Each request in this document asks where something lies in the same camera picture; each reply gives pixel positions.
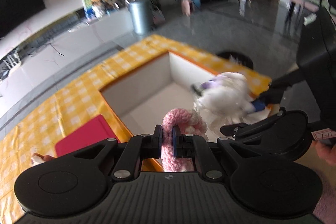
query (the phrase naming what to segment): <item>trash can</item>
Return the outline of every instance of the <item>trash can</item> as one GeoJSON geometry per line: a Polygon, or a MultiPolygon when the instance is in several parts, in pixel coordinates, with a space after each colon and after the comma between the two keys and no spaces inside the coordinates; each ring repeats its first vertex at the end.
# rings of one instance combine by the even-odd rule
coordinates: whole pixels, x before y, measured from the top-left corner
{"type": "Polygon", "coordinates": [[[134,32],[139,35],[152,30],[153,14],[149,0],[130,2],[128,10],[131,13],[134,32]]]}

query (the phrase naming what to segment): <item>pink crocheted item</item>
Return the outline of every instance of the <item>pink crocheted item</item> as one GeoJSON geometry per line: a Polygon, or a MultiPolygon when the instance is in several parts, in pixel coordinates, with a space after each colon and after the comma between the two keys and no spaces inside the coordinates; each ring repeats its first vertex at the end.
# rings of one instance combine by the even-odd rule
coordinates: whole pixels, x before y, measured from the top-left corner
{"type": "Polygon", "coordinates": [[[182,134],[194,134],[204,137],[207,125],[194,109],[174,108],[166,114],[162,121],[162,166],[165,172],[194,171],[193,162],[190,159],[176,159],[174,157],[172,129],[178,125],[182,134]]]}

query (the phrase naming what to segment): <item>floor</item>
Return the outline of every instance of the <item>floor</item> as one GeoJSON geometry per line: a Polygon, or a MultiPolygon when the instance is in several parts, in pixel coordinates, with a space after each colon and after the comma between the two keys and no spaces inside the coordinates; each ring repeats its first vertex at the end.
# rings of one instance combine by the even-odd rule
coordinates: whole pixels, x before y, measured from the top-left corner
{"type": "MultiPolygon", "coordinates": [[[[205,4],[190,17],[181,14],[179,5],[166,7],[163,13],[167,22],[153,33],[214,54],[241,52],[252,59],[257,72],[271,78],[281,76],[295,62],[300,30],[295,32],[291,25],[284,28],[286,6],[254,0],[242,7],[236,0],[230,0],[205,4]]],[[[46,83],[42,83],[0,118],[0,140],[57,90],[142,38],[131,32],[118,37],[65,67],[64,76],[54,86],[45,88],[46,83]]]]}

